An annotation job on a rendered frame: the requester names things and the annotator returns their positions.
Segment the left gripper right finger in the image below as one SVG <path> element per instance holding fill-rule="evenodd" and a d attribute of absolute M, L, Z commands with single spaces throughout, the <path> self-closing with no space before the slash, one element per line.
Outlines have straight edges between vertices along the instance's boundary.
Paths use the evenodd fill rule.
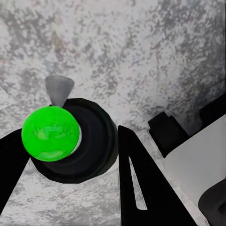
<path fill-rule="evenodd" d="M 121 226 L 197 226 L 136 133 L 118 126 Z M 147 210 L 137 208 L 129 157 Z"/>

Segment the insectifuge atomizer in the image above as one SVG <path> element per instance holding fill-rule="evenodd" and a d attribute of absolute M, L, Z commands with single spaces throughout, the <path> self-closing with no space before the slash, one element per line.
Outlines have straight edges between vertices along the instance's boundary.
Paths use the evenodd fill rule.
<path fill-rule="evenodd" d="M 25 149 L 46 178 L 79 184 L 119 168 L 118 128 L 96 102 L 68 98 L 75 82 L 62 75 L 44 79 L 51 101 L 25 120 Z"/>

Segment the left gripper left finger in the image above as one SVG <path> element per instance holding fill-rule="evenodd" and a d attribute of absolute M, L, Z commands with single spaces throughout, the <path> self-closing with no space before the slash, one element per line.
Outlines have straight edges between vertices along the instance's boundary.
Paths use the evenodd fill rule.
<path fill-rule="evenodd" d="M 30 159 L 21 131 L 18 129 L 0 139 L 0 215 Z"/>

